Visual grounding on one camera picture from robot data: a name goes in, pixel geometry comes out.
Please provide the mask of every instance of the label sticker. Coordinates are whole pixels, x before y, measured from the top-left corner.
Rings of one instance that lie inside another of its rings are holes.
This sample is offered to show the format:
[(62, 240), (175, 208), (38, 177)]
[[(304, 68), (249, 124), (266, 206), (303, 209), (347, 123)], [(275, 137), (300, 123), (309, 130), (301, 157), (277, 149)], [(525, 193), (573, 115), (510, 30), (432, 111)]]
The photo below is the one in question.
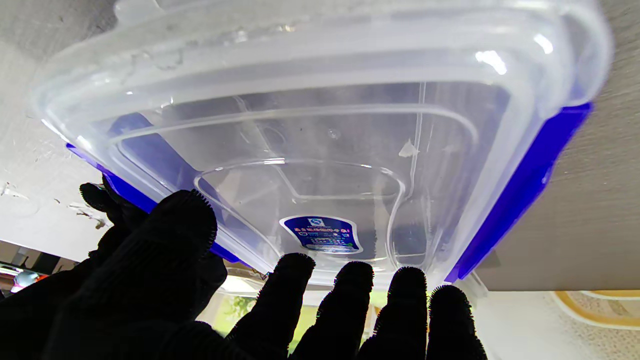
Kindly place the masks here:
[(356, 254), (362, 251), (356, 224), (343, 218), (295, 216), (281, 219), (280, 225), (309, 250), (330, 254)]

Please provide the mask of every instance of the clear plastic container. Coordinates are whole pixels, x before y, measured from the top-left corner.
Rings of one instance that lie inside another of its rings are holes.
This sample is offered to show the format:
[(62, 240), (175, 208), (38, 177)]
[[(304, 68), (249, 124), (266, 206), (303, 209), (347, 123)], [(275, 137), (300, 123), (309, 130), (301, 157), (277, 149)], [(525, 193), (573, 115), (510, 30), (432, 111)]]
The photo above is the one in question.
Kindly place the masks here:
[[(441, 283), (544, 121), (594, 98), (612, 56), (588, 0), (122, 0), (116, 13), (41, 73), (44, 122), (151, 199), (198, 188), (217, 242), (258, 271), (306, 252), (315, 284), (351, 260), (377, 286), (404, 265)], [(305, 247), (295, 217), (345, 227)], [(357, 251), (332, 247), (342, 230)]]

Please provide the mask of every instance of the scratch mark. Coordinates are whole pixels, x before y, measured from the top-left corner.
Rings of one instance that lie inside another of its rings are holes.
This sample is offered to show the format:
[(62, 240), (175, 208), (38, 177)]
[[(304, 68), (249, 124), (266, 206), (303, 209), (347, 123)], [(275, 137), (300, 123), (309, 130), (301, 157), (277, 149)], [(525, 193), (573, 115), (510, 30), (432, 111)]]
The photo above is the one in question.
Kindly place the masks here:
[(76, 215), (78, 216), (87, 217), (89, 219), (97, 221), (98, 224), (96, 224), (95, 226), (96, 230), (102, 229), (107, 225), (106, 215), (93, 208), (88, 207), (87, 205), (80, 204), (78, 202), (72, 202), (67, 207), (74, 210), (76, 212)]
[(246, 136), (242, 134), (242, 131), (240, 131), (240, 136), (242, 136), (242, 139), (246, 141), (246, 143), (250, 143), (249, 140), (247, 140)]
[(62, 28), (64, 26), (61, 24), (49, 24), (48, 22), (37, 21), (32, 18), (18, 17), (18, 19), (23, 20), (24, 22), (30, 22), (34, 25), (46, 26), (47, 28)]
[(14, 189), (11, 189), (11, 188), (15, 189), (15, 186), (12, 186), (9, 182), (6, 182), (3, 185), (3, 187), (0, 189), (1, 190), (0, 191), (0, 196), (9, 195), (9, 196), (13, 196), (13, 197), (19, 197), (20, 199), (29, 200), (28, 197), (26, 197), (25, 195), (15, 191)]
[(133, 76), (133, 74), (136, 73), (136, 67), (138, 66), (138, 57), (143, 56), (143, 55), (144, 55), (144, 53), (136, 53), (136, 54), (132, 54), (131, 55), (131, 68), (129, 69), (129, 71), (126, 74), (124, 74), (124, 77), (120, 81), (121, 85), (126, 84), (127, 81), (129, 80), (129, 78), (131, 76)]
[(177, 51), (177, 56), (172, 58), (172, 56), (175, 56), (176, 54), (167, 54), (165, 56), (162, 56), (161, 58), (156, 58), (154, 56), (151, 56), (151, 59), (154, 62), (154, 66), (162, 71), (169, 71), (169, 70), (175, 70), (178, 67), (180, 67), (180, 65), (182, 65), (182, 63), (184, 62), (184, 55), (182, 53), (182, 49), (179, 49)]

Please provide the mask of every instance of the water droplet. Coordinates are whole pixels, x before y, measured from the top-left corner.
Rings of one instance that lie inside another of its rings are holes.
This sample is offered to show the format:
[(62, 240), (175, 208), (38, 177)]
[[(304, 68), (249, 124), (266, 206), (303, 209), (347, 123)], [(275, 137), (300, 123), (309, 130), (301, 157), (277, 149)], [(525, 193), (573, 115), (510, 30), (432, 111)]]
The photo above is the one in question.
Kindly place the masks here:
[(329, 137), (336, 140), (340, 137), (340, 131), (336, 130), (336, 129), (329, 129)]
[(240, 29), (234, 33), (234, 42), (245, 42), (247, 40), (249, 40), (249, 36), (245, 30)]

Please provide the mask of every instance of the black glove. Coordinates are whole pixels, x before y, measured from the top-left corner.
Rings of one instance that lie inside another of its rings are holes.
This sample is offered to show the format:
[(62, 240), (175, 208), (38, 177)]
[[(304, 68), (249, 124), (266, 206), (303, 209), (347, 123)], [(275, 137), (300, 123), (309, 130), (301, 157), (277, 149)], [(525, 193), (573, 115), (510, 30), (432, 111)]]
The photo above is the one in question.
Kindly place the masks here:
[[(222, 338), (206, 323), (183, 320), (196, 302), (196, 264), (215, 234), (213, 211), (199, 193), (163, 200), (63, 307), (46, 359), (287, 359), (314, 261), (282, 257), (253, 309)], [(348, 263), (290, 358), (424, 359), (426, 281), (416, 268), (395, 274), (375, 335), (358, 351), (372, 277), (370, 265)], [(168, 296), (173, 282), (180, 294)], [(486, 358), (462, 292), (440, 288), (429, 315), (429, 359)]]
[(120, 246), (147, 214), (122, 199), (104, 179), (103, 185), (82, 184), (80, 192), (85, 202), (107, 213), (114, 226), (107, 230), (98, 248), (89, 258), (71, 270), (46, 277), (0, 302), (2, 324), (11, 329), (0, 337), (1, 359), (41, 359), (49, 338), (54, 317), (95, 269)]
[[(105, 235), (98, 244), (98, 249), (89, 253), (91, 258), (102, 263), (120, 246), (124, 238), (146, 221), (148, 214), (116, 193), (104, 175), (102, 184), (82, 184), (80, 192), (89, 206), (107, 214), (114, 225), (112, 229), (118, 229), (113, 236)], [(207, 307), (213, 294), (227, 278), (224, 262), (212, 252), (206, 252), (196, 266), (197, 295), (194, 297), (190, 320), (194, 320)]]

